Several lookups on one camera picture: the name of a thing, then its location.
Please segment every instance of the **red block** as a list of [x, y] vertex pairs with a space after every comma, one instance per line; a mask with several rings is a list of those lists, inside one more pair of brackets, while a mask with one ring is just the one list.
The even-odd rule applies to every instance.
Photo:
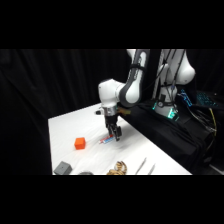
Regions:
[[77, 150], [80, 150], [80, 149], [85, 149], [85, 147], [86, 147], [85, 138], [77, 138], [76, 141], [75, 141], [75, 148]]

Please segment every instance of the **table surface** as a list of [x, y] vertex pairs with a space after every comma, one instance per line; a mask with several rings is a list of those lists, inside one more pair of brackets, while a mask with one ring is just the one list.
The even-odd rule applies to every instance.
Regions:
[[[108, 135], [103, 116], [95, 115], [100, 104], [49, 119], [53, 170], [63, 161], [72, 166], [70, 175], [90, 171], [106, 175], [118, 161], [128, 167], [127, 175], [135, 175], [141, 163], [147, 162], [138, 175], [147, 175], [156, 164], [152, 175], [191, 175], [155, 144], [119, 117], [123, 136], [119, 142], [99, 144]], [[76, 150], [76, 138], [85, 137], [86, 148]]]

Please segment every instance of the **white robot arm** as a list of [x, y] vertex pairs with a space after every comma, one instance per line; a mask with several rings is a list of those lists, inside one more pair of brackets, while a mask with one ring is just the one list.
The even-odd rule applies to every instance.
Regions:
[[159, 70], [161, 89], [154, 109], [156, 113], [176, 120], [178, 118], [175, 105], [176, 85], [190, 83], [195, 76], [195, 70], [188, 61], [185, 49], [164, 49], [163, 52], [166, 62]]
[[119, 141], [122, 135], [121, 128], [117, 127], [117, 103], [130, 108], [139, 103], [142, 95], [142, 82], [148, 64], [149, 49], [127, 49], [132, 58], [132, 65], [126, 84], [113, 79], [99, 84], [99, 96], [104, 110], [106, 127], [109, 134], [113, 134]]
[[[117, 126], [117, 103], [131, 108], [139, 103], [142, 95], [142, 82], [150, 57], [150, 49], [127, 49], [132, 58], [132, 65], [126, 84], [113, 79], [99, 84], [99, 96], [109, 134], [119, 141], [122, 136], [121, 128]], [[190, 66], [184, 49], [164, 49], [165, 64], [159, 69], [161, 90], [159, 100], [154, 106], [155, 112], [171, 119], [176, 116], [174, 104], [176, 84], [186, 85], [194, 78], [195, 71]]]

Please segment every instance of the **black curtain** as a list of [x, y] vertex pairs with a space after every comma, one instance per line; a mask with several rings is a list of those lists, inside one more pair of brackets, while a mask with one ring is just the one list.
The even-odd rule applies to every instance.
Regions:
[[[199, 89], [224, 95], [223, 50], [189, 50]], [[152, 49], [144, 87], [155, 78]], [[126, 82], [125, 49], [1, 49], [0, 158], [5, 174], [51, 174], [48, 119], [99, 103], [98, 84]], [[144, 92], [150, 99], [152, 88]]]

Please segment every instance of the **white object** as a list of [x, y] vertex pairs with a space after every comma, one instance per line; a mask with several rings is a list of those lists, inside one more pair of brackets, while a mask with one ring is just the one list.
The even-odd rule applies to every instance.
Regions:
[[[160, 74], [161, 85], [165, 85], [165, 82], [167, 84], [173, 84], [174, 77], [177, 72], [178, 73], [177, 73], [175, 84], [186, 85], [190, 83], [195, 76], [195, 70], [191, 67], [188, 61], [186, 51], [184, 53], [184, 49], [163, 49], [163, 52], [164, 52], [165, 59], [167, 59], [168, 54], [169, 54], [169, 57], [167, 59], [167, 64], [164, 66], [164, 68], [163, 66], [161, 66], [158, 71], [158, 74], [159, 74], [159, 72], [161, 72], [163, 68], [163, 71]], [[177, 88], [176, 86], [173, 88], [174, 89], [172, 90], [171, 86], [161, 87], [159, 98], [161, 99], [162, 95], [164, 95], [166, 103], [175, 102], [176, 95], [177, 95]], [[176, 109], [174, 109], [173, 105], [160, 107], [159, 104], [157, 103], [157, 105], [155, 106], [155, 112], [165, 117], [169, 117], [169, 114], [171, 113], [171, 111], [173, 111], [176, 114]]]
[[[147, 175], [155, 163], [153, 175], [190, 175], [120, 117], [118, 125], [122, 126], [121, 140], [99, 145], [99, 140], [108, 135], [104, 119], [92, 113], [99, 107], [100, 104], [49, 119], [53, 170], [63, 161], [71, 164], [71, 175], [77, 175], [83, 170], [89, 170], [94, 175], [106, 175], [118, 161], [123, 161], [128, 168], [127, 175], [134, 175], [147, 157], [138, 175]], [[79, 137], [86, 139], [84, 150], [76, 150], [74, 147]]]
[[118, 96], [120, 89], [123, 88], [124, 85], [125, 84], [113, 79], [99, 84], [99, 96], [103, 108], [111, 108], [117, 105], [119, 102]]

